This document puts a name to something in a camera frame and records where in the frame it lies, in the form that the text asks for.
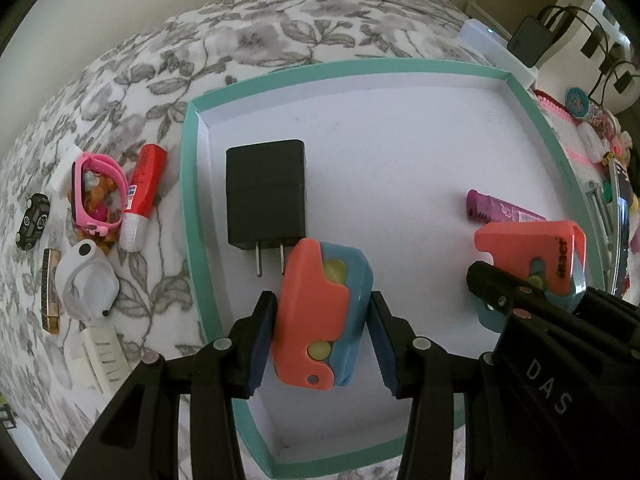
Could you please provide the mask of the magenta lip balm tube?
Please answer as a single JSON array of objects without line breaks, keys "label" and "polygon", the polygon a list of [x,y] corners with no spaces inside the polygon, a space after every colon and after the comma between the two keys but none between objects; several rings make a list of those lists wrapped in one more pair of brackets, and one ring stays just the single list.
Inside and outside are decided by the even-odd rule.
[{"label": "magenta lip balm tube", "polygon": [[533,211],[521,208],[494,196],[469,190],[466,194],[465,211],[468,218],[477,222],[536,222],[546,218]]}]

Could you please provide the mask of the black toy car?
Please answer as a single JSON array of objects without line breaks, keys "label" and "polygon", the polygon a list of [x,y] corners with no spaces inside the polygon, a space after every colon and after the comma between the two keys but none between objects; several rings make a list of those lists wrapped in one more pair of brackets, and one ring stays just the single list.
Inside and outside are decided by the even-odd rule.
[{"label": "black toy car", "polygon": [[50,214],[47,195],[35,193],[29,197],[23,219],[15,237],[16,246],[23,252],[31,250],[40,240]]}]

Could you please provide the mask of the black wall adapter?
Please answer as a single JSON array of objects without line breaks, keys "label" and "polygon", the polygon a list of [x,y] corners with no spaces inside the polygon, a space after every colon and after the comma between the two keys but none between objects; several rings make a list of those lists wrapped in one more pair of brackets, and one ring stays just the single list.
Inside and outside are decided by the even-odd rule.
[{"label": "black wall adapter", "polygon": [[534,67],[552,45],[553,32],[531,15],[523,18],[506,48],[525,67]]}]

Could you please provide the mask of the pink kids watch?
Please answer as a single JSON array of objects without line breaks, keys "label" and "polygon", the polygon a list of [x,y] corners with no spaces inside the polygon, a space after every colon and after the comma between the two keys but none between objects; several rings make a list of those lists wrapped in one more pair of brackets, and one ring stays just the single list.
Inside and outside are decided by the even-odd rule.
[{"label": "pink kids watch", "polygon": [[125,206],[127,188],[122,167],[114,159],[83,152],[72,165],[70,204],[75,226],[99,237],[115,232],[122,218],[111,220],[106,201],[112,193],[119,192],[119,203]]}]

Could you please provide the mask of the brown pup toy figure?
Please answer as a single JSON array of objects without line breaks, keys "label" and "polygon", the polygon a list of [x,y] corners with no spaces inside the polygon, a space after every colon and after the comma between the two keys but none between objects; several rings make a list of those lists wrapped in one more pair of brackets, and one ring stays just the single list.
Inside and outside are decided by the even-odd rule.
[{"label": "brown pup toy figure", "polygon": [[[116,183],[104,174],[87,171],[84,173],[85,189],[82,191],[82,206],[90,219],[102,223],[116,223],[120,220],[120,211],[115,204]],[[104,255],[108,255],[115,246],[119,228],[107,230],[104,236],[91,234],[87,229],[75,228],[80,240],[93,240]]]}]

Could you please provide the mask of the black power adapter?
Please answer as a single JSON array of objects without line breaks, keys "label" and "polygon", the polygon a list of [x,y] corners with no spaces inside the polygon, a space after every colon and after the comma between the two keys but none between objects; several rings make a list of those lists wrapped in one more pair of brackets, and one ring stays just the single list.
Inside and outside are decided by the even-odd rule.
[{"label": "black power adapter", "polygon": [[306,236],[305,144],[298,139],[247,144],[226,151],[228,243],[255,256],[262,275],[262,251],[285,249]]}]

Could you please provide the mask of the white charger cube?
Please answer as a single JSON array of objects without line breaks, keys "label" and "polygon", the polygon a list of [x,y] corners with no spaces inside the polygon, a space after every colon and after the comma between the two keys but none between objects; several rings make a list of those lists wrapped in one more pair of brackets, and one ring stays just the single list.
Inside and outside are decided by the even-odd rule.
[{"label": "white charger cube", "polygon": [[84,154],[84,151],[75,144],[70,144],[67,148],[50,177],[48,188],[53,195],[64,196],[70,190],[73,163],[82,154]]}]

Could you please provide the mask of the red white glue stick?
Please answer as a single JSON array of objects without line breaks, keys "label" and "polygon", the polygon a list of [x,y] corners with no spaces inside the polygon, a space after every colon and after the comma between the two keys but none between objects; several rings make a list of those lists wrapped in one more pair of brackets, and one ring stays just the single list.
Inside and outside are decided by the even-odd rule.
[{"label": "red white glue stick", "polygon": [[144,246],[154,198],[160,185],[167,152],[157,144],[144,144],[129,181],[119,232],[125,252],[140,252]]}]

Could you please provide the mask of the gold black patterned bar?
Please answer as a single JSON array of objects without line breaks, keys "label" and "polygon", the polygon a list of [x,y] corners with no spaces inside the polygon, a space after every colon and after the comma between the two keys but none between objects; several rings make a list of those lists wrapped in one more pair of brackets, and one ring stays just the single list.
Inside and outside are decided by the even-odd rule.
[{"label": "gold black patterned bar", "polygon": [[61,260],[61,253],[54,248],[43,251],[41,266],[41,323],[42,328],[49,334],[55,335],[60,331],[61,304],[55,289],[55,272]]}]

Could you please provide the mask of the white router box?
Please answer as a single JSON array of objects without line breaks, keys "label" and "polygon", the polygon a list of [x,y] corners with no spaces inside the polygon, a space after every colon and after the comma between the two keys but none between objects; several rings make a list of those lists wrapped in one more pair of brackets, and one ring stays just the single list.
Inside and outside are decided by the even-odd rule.
[{"label": "white router box", "polygon": [[508,43],[498,32],[476,18],[469,18],[463,23],[459,38],[484,55],[491,64],[511,73],[525,89],[535,83],[538,77],[536,67],[526,67],[508,50]]}]

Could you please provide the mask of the teal rimmed white tray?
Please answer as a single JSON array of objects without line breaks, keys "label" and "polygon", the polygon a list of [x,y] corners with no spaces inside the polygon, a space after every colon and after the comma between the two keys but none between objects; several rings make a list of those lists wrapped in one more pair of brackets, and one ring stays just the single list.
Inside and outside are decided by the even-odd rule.
[{"label": "teal rimmed white tray", "polygon": [[360,249],[393,314],[451,353],[475,358],[497,340],[465,284],[480,258],[469,190],[576,221],[589,281],[605,284],[582,187],[548,117],[511,74],[417,58],[318,64],[236,82],[188,107],[183,229],[208,339],[281,287],[277,249],[229,244],[227,152],[291,139],[305,145],[307,234]]}]

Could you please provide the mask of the colourful toy pile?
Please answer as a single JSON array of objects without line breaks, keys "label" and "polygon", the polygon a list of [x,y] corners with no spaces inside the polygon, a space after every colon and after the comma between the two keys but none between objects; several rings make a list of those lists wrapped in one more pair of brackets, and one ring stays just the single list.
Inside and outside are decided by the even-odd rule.
[{"label": "colourful toy pile", "polygon": [[623,154],[630,149],[620,130],[620,123],[606,108],[598,105],[578,87],[565,92],[565,107],[577,122],[578,136],[593,165],[608,179],[611,200],[594,196],[603,224],[611,259],[608,266],[608,290],[623,296],[627,289],[629,243],[631,241],[631,206],[634,203]]}]

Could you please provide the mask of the white hair claw clip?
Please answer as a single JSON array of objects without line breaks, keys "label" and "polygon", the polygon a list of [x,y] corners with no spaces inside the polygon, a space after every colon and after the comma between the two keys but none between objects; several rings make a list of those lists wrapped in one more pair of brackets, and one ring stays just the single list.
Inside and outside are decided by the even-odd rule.
[{"label": "white hair claw clip", "polygon": [[70,338],[66,362],[73,384],[93,388],[111,399],[131,372],[116,330],[96,320]]}]

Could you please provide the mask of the grey floral blanket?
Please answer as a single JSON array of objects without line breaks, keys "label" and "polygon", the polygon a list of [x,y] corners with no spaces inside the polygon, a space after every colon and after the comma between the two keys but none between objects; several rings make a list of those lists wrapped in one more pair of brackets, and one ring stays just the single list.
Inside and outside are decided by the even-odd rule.
[{"label": "grey floral blanket", "polygon": [[40,320],[46,248],[77,232],[68,201],[53,196],[39,243],[18,230],[32,194],[46,192],[77,146],[134,169],[143,145],[168,154],[142,252],[110,252],[120,293],[111,315],[130,363],[146,350],[168,358],[201,347],[203,334],[181,225],[182,124],[191,100],[273,70],[351,58],[441,58],[481,63],[459,37],[464,13],[448,0],[219,0],[168,18],[92,62],[50,99],[1,159],[1,390],[60,476],[105,406],[70,374],[81,326]]}]

